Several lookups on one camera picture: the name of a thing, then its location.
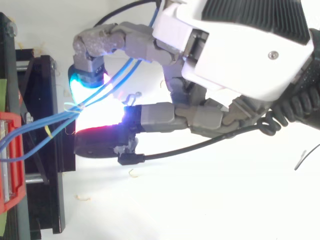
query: black metal frame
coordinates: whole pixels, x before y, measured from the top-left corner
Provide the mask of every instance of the black metal frame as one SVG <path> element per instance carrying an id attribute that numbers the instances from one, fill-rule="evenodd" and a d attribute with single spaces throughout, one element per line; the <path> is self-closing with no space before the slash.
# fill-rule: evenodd
<path id="1" fill-rule="evenodd" d="M 18 72 L 22 118 L 30 113 L 36 121 L 58 113 L 54 60 L 48 55 L 33 57 L 33 49 L 16 50 L 16 60 L 29 61 L 26 71 Z M 76 170 L 74 136 L 66 134 L 74 130 L 73 123 L 25 162 L 26 174 L 40 173 L 43 179 L 43 183 L 26 187 L 32 240 L 41 239 L 42 229 L 52 229 L 54 234 L 65 229 L 62 172 Z M 47 136 L 43 128 L 24 134 L 24 151 L 28 152 Z"/>

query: white plastic housing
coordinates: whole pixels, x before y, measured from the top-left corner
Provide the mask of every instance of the white plastic housing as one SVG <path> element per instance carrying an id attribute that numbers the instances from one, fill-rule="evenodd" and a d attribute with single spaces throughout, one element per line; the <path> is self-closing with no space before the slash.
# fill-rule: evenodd
<path id="1" fill-rule="evenodd" d="M 185 63 L 183 77 L 210 90 L 228 88 L 257 100 L 277 100 L 312 54 L 312 40 L 301 45 L 240 24 L 201 21 L 205 3 L 173 3 L 155 25 L 153 36 L 181 52 L 191 29 L 209 33 L 198 62 Z M 274 60 L 269 58 L 273 51 L 279 54 Z"/>

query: black wire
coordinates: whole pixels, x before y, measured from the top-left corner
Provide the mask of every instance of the black wire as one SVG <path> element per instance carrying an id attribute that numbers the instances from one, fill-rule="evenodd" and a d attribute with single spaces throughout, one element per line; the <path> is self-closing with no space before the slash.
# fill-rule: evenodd
<path id="1" fill-rule="evenodd" d="M 120 8 L 118 8 L 117 10 L 114 10 L 113 12 L 110 12 L 108 15 L 104 16 L 103 18 L 101 18 L 100 21 L 98 21 L 94 27 L 102 25 L 103 23 L 105 23 L 107 20 L 109 20 L 110 18 L 114 17 L 115 15 L 118 15 L 128 9 L 143 5 L 143 4 L 148 4 L 148 3 L 158 3 L 159 0 L 140 0 L 140 1 L 134 1 L 132 3 L 129 3 L 128 5 L 122 6 Z"/>
<path id="2" fill-rule="evenodd" d="M 224 135 L 221 135 L 221 136 L 217 136 L 217 137 L 215 137 L 213 139 L 210 139 L 208 141 L 204 141 L 204 142 L 198 143 L 196 145 L 188 146 L 188 147 L 181 148 L 181 149 L 174 150 L 174 151 L 168 151 L 168 152 L 154 154 L 154 155 L 147 155 L 147 156 L 144 156 L 144 160 L 147 161 L 147 160 L 162 159 L 162 158 L 172 157 L 172 156 L 176 156 L 176 155 L 180 155 L 180 154 L 185 154 L 185 153 L 188 153 L 188 152 L 191 152 L 191 151 L 194 151 L 194 150 L 198 150 L 198 149 L 207 147 L 207 146 L 212 145 L 212 144 L 216 144 L 216 143 L 218 143 L 218 142 L 220 142 L 222 140 L 230 139 L 230 138 L 233 138 L 233 137 L 235 137 L 237 135 L 248 133 L 248 132 L 252 132 L 252 131 L 255 131 L 255 130 L 258 130 L 258 126 L 257 125 L 243 127 L 243 128 L 238 129 L 238 130 L 231 131 L 231 132 L 229 132 L 227 134 L 224 134 Z"/>
<path id="3" fill-rule="evenodd" d="M 320 144 L 318 146 L 316 146 L 314 149 L 311 150 L 311 152 L 309 152 L 294 168 L 295 171 L 298 170 L 298 168 L 300 168 L 301 164 L 307 159 L 307 157 L 309 157 L 310 154 L 312 154 L 318 147 L 320 147 Z"/>

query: led light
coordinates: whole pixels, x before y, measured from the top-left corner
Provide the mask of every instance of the led light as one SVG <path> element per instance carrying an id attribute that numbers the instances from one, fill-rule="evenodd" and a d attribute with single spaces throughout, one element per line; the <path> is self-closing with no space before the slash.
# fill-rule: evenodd
<path id="1" fill-rule="evenodd" d="M 106 84 L 109 80 L 110 77 L 105 74 L 104 83 Z M 72 76 L 70 80 L 72 97 L 76 104 L 82 103 L 101 87 L 102 86 L 97 88 L 87 88 L 78 81 L 76 76 Z M 93 101 L 101 98 L 112 88 L 113 86 L 110 84 L 105 90 L 88 103 L 92 103 Z M 125 115 L 124 107 L 124 104 L 120 100 L 114 98 L 113 94 L 110 94 L 107 98 L 82 110 L 76 121 L 75 132 L 83 129 L 112 126 L 121 123 Z"/>
<path id="2" fill-rule="evenodd" d="M 110 81 L 110 77 L 107 74 L 104 74 L 103 80 L 104 80 L 104 84 L 106 84 L 107 82 Z M 72 75 L 71 80 L 70 80 L 71 93 L 72 93 L 73 100 L 76 104 L 82 103 L 84 100 L 86 100 L 88 97 L 90 97 L 96 91 L 98 91 L 101 87 L 102 86 L 99 86 L 96 88 L 88 88 L 88 87 L 83 86 L 83 84 L 78 79 L 76 74 Z M 101 98 L 103 95 L 108 93 L 111 89 L 112 89 L 112 85 L 110 84 L 102 92 L 100 92 L 96 97 L 94 97 L 92 100 L 90 100 L 88 102 L 88 104 Z"/>

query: white backdrop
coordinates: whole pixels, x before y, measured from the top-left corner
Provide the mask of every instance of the white backdrop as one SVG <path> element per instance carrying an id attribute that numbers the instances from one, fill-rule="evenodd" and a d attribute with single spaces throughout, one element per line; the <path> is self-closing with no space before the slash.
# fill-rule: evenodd
<path id="1" fill-rule="evenodd" d="M 70 102 L 67 70 L 73 37 L 129 0 L 0 0 L 18 26 L 16 47 L 35 48 L 58 64 L 59 109 Z M 303 1 L 309 27 L 320 28 L 320 2 Z M 127 11 L 112 22 L 147 24 L 155 6 Z M 105 59 L 113 74 L 126 61 Z M 162 69 L 144 63 L 124 86 L 139 103 L 169 100 Z M 291 124 L 275 137 L 248 133 L 188 154 L 134 167 L 116 159 L 77 157 L 63 176 L 66 229 L 44 240 L 318 240 L 320 149 L 295 172 L 320 131 Z M 138 152 L 159 153 L 203 141 L 188 131 L 141 134 Z"/>

